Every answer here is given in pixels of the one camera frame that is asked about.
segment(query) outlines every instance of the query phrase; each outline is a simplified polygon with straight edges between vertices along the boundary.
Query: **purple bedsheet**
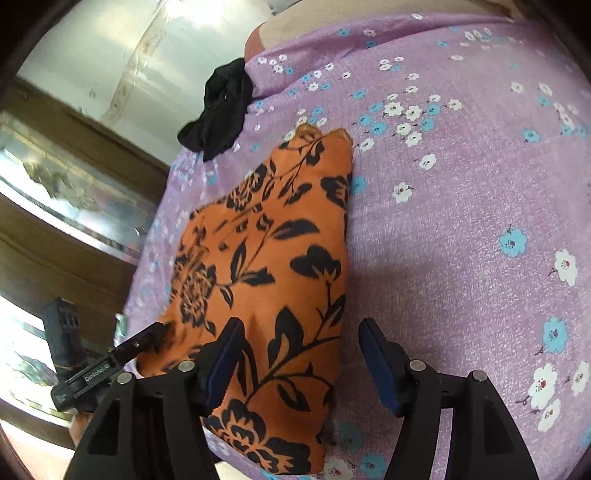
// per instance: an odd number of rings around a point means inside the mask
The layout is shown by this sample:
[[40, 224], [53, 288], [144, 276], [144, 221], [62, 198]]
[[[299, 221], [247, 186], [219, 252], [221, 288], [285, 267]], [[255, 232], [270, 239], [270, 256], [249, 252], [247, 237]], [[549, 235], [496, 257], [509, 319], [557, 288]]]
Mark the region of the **purple bedsheet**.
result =
[[[474, 15], [397, 15], [326, 27], [249, 61], [255, 85], [234, 149], [183, 150], [125, 313], [128, 335], [165, 310], [189, 213], [227, 194], [298, 123], [355, 139], [342, 379], [326, 424], [327, 480], [380, 479], [400, 421], [356, 342], [376, 318], [435, 369], [485, 370], [541, 480], [591, 443], [591, 88], [543, 28]], [[450, 414], [433, 479], [443, 479]], [[218, 456], [274, 478], [211, 434]]]

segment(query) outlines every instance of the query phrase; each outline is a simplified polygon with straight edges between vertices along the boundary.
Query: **wall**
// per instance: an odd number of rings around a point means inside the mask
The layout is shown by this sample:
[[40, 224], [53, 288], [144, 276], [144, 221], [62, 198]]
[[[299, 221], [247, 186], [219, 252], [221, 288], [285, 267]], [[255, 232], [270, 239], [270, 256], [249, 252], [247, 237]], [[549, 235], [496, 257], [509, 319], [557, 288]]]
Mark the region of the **wall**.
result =
[[213, 69], [270, 15], [264, 0], [82, 0], [19, 76], [170, 165]]

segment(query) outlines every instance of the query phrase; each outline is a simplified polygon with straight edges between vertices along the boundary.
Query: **white flower print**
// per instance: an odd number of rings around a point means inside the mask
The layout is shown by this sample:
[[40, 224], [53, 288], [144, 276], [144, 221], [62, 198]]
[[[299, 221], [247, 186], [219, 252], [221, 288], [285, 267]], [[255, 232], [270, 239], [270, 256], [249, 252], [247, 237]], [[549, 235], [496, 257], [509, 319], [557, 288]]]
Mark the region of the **white flower print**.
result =
[[403, 137], [412, 131], [413, 128], [410, 124], [400, 124], [396, 127], [396, 133], [402, 135]]
[[546, 433], [552, 428], [556, 419], [560, 416], [560, 400], [557, 398], [544, 410], [538, 423], [538, 430]]
[[390, 102], [384, 105], [384, 113], [388, 116], [400, 116], [404, 112], [404, 107], [400, 102]]
[[328, 457], [324, 462], [322, 475], [324, 480], [351, 480], [353, 471], [344, 460], [337, 457]]
[[412, 185], [407, 185], [406, 182], [401, 181], [394, 187], [392, 197], [396, 200], [396, 203], [406, 203], [410, 197], [413, 196]]
[[371, 137], [368, 137], [365, 140], [363, 140], [363, 142], [359, 146], [359, 149], [362, 152], [367, 152], [368, 150], [371, 150], [374, 147], [374, 145], [375, 145], [374, 139]]
[[564, 249], [556, 252], [554, 268], [562, 281], [565, 281], [570, 287], [574, 285], [579, 274], [577, 271], [577, 260], [573, 255], [569, 254], [568, 250]]
[[545, 364], [544, 368], [536, 368], [534, 382], [531, 384], [527, 394], [531, 398], [531, 408], [542, 410], [546, 407], [556, 391], [556, 379], [558, 373], [552, 364]]
[[523, 93], [523, 85], [519, 82], [511, 82], [511, 91], [513, 93]]
[[546, 95], [548, 95], [549, 97], [552, 96], [552, 89], [546, 85], [545, 83], [539, 83], [538, 87], [540, 88], [540, 90], [542, 90], [542, 92], [544, 92]]
[[560, 112], [560, 121], [572, 130], [576, 128], [573, 119], [564, 112]]
[[421, 161], [418, 163], [418, 166], [423, 170], [431, 170], [431, 168], [433, 168], [436, 162], [437, 159], [435, 157], [435, 154], [430, 153], [429, 155], [425, 155], [423, 156], [423, 158], [421, 158]]
[[408, 107], [405, 115], [406, 118], [408, 118], [412, 122], [413, 120], [419, 118], [421, 116], [421, 113], [423, 113], [421, 107], [419, 107], [418, 105], [411, 105], [410, 107]]
[[462, 109], [462, 103], [460, 100], [457, 100], [455, 98], [452, 98], [449, 100], [447, 106], [449, 108], [453, 108], [454, 110], [461, 110]]
[[414, 147], [423, 139], [421, 132], [412, 132], [407, 135], [406, 144], [408, 147]]
[[576, 397], [583, 392], [589, 381], [589, 362], [581, 362], [573, 375], [573, 384], [570, 389]]

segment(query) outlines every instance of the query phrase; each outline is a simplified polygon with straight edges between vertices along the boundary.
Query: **black floral pattern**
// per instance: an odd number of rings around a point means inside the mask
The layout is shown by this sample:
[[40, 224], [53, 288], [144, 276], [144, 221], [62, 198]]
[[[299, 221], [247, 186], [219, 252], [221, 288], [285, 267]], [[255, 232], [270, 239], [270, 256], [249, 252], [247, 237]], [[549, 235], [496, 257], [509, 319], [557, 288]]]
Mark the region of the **black floral pattern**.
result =
[[251, 202], [252, 194], [261, 189], [266, 176], [267, 167], [259, 165], [245, 181], [230, 192], [226, 198], [226, 207], [237, 212], [243, 211]]
[[288, 472], [303, 475], [310, 472], [310, 448], [303, 443], [267, 436], [262, 417], [233, 399], [221, 416], [204, 421], [207, 428], [222, 440], [242, 452], [248, 459], [270, 473]]
[[181, 289], [183, 323], [190, 323], [194, 328], [204, 324], [205, 315], [207, 315], [207, 301], [215, 285], [215, 265], [206, 267], [201, 263], [187, 275]]

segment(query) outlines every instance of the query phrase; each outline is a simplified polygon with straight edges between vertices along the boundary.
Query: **blue flower print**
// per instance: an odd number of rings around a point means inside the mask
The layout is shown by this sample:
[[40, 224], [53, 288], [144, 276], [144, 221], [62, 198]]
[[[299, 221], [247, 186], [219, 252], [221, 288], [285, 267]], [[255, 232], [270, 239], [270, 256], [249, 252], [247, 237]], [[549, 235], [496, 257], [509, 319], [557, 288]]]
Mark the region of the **blue flower print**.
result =
[[371, 133], [374, 135], [383, 135], [386, 131], [386, 124], [382, 122], [376, 122], [371, 126]]
[[353, 177], [351, 181], [351, 192], [353, 195], [357, 195], [365, 190], [366, 183], [363, 177]]
[[371, 117], [369, 115], [367, 115], [367, 113], [365, 115], [361, 115], [359, 117], [359, 123], [361, 125], [363, 125], [364, 127], [367, 127], [371, 122], [372, 122]]
[[363, 446], [363, 435], [357, 425], [344, 421], [339, 426], [339, 443], [349, 453], [356, 453]]
[[214, 172], [207, 172], [210, 175], [207, 175], [205, 179], [205, 183], [208, 185], [215, 185], [217, 183], [217, 175]]
[[355, 100], [362, 99], [367, 92], [365, 90], [357, 90], [352, 96]]
[[499, 238], [499, 244], [504, 255], [515, 258], [525, 252], [527, 236], [520, 228], [509, 227]]
[[428, 132], [435, 126], [435, 120], [433, 118], [426, 118], [421, 122], [421, 130]]
[[267, 480], [279, 480], [279, 475], [273, 475], [266, 470], [262, 471], [262, 476], [264, 476]]
[[376, 453], [366, 453], [359, 462], [359, 468], [369, 479], [383, 478], [386, 473], [386, 460]]
[[562, 353], [566, 348], [569, 333], [566, 329], [566, 322], [558, 317], [552, 317], [544, 322], [544, 334], [542, 343], [547, 353]]
[[439, 115], [441, 112], [441, 106], [438, 103], [429, 102], [427, 104], [427, 114], [431, 116]]
[[540, 141], [540, 134], [533, 128], [524, 128], [523, 140], [527, 143], [538, 143]]
[[581, 447], [586, 448], [589, 445], [591, 445], [591, 427], [587, 429], [585, 435], [583, 435], [583, 438], [581, 439]]
[[568, 125], [560, 124], [560, 135], [566, 135], [567, 137], [573, 134], [573, 129]]
[[589, 129], [587, 128], [587, 125], [581, 124], [577, 127], [577, 135], [578, 136], [580, 136], [582, 138], [587, 138], [587, 133], [589, 133]]
[[548, 97], [545, 97], [545, 96], [543, 96], [543, 95], [540, 95], [540, 96], [537, 98], [537, 100], [538, 100], [538, 103], [539, 103], [541, 106], [550, 106], [550, 105], [552, 105], [552, 100], [550, 100]]

